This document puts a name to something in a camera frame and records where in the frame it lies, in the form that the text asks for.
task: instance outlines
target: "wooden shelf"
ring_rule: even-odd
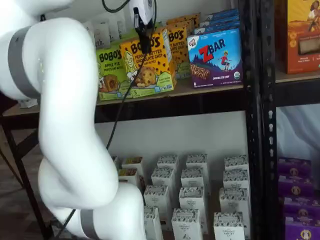
[[[243,89],[243,85],[194,88],[192,86],[191,79],[187,78],[187,79],[179,80],[173,91],[163,92],[163,93],[140,97],[140,98],[130,98],[130,99],[126,99],[125,102],[130,103],[130,102],[138,102],[138,101],[145,101],[145,100],[189,96],[189,95],[196,95],[196,94],[206,94],[206,93],[223,92],[223,91],[240,90],[240,89]],[[121,99],[110,100],[110,101],[98,100],[96,105],[104,106],[104,105],[119,104],[121,102],[122,102]],[[39,113],[39,111],[40,111],[39,106],[34,106],[31,108],[20,108],[19,105],[17,104],[12,108],[8,109],[7,111],[5,111],[3,113],[3,116],[10,117],[10,116],[18,116],[18,115],[37,114]]]

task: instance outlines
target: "black shelf frame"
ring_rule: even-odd
[[[257,0],[239,0],[240,32],[243,60],[244,88],[221,92],[208,92],[193,95],[166,97],[125,103],[120,121],[188,116],[233,111],[245,111],[247,128],[247,145],[250,169],[252,239],[266,238],[265,216],[265,161],[263,158],[263,130],[260,89],[261,61],[257,14],[260,2]],[[96,123],[107,123],[115,120],[118,104],[99,105],[95,111]],[[0,116],[8,145],[21,175],[24,189],[27,192],[43,239],[52,236],[52,229],[47,226],[41,215],[34,191],[30,185],[22,158],[38,144],[38,130],[35,130],[24,141],[16,144],[12,130],[37,129],[39,113],[15,116]]]

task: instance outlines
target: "yellow box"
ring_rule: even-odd
[[[120,44],[127,78],[134,80],[144,54],[137,38]],[[168,30],[157,28],[151,39],[151,53],[145,59],[140,74],[131,89],[133,98],[172,91],[176,85],[175,62],[172,59]]]
[[[170,25],[170,24],[174,24],[174,23],[178,23],[178,22],[184,22],[184,21],[191,20],[191,19],[193,19],[193,21],[194,21],[194,26],[196,28],[198,28],[199,27],[199,23],[200,23],[200,12],[196,13],[196,14],[179,16],[179,17],[175,17],[175,18],[169,19],[168,21],[166,21],[166,24]]]
[[[187,45],[188,32],[191,31],[190,24],[185,21],[178,22],[168,25],[167,29],[172,57],[176,64],[176,79],[188,78],[191,76]]]

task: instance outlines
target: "white box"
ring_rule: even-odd
[[[249,214],[251,216],[250,182],[247,170],[233,169],[223,172],[223,187],[248,190]]]
[[[243,169],[248,171],[250,182],[249,161],[247,155],[239,155],[224,158],[225,170]]]
[[[151,175],[152,184],[155,186],[168,186],[171,205],[173,208],[179,207],[179,192],[176,189],[175,170],[170,167],[156,167]]]
[[[175,240],[203,240],[198,209],[175,208],[172,227]]]
[[[221,188],[219,199],[222,213],[242,213],[245,238],[251,239],[248,190],[245,188]]]
[[[216,240],[245,240],[242,214],[215,212],[213,229]]]
[[[118,170],[119,182],[133,184],[142,191],[140,186],[140,179],[137,169],[120,169]]]
[[[182,209],[198,209],[203,234],[209,234],[208,203],[202,186],[182,187],[179,194]]]
[[[206,192],[204,170],[202,167],[190,167],[182,170],[182,187],[203,187]]]
[[[128,158],[120,158],[120,162],[122,163],[123,169],[137,169],[139,178],[140,178],[140,185],[142,191],[146,189],[145,179],[146,174],[144,170],[144,161],[142,157],[128,157]]]
[[[144,207],[144,229],[146,240],[164,240],[157,207]]]
[[[143,196],[147,206],[158,208],[162,229],[171,231],[172,207],[168,186],[148,185]]]
[[[173,185],[175,186],[176,192],[180,191],[181,188],[181,172],[182,165],[180,163],[180,159],[177,155],[163,155],[160,156],[157,163],[158,168],[171,168],[174,169],[175,173],[175,182]]]
[[[207,154],[194,154],[188,155],[186,158],[186,167],[194,168],[199,167],[203,168],[203,178],[206,189],[206,194],[211,195],[211,178],[208,172],[208,155]]]

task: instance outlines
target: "cartoon child illustration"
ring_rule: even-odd
[[[228,71],[229,65],[230,65],[230,62],[231,62],[231,60],[229,60],[227,58],[227,56],[228,56],[228,51],[225,50],[223,56],[218,58],[219,60],[221,59],[221,65],[224,65],[224,70],[225,71]]]
[[[316,0],[312,3],[310,7],[310,12],[308,14],[307,21],[311,21],[311,24],[309,25],[308,31],[310,32],[312,28],[319,29],[319,16],[320,16],[320,10],[319,8],[319,1]]]
[[[134,57],[129,51],[126,51],[124,53],[124,62],[125,62],[126,70],[128,72],[127,77],[132,82],[135,79],[135,76],[137,75],[138,68],[135,65]]]

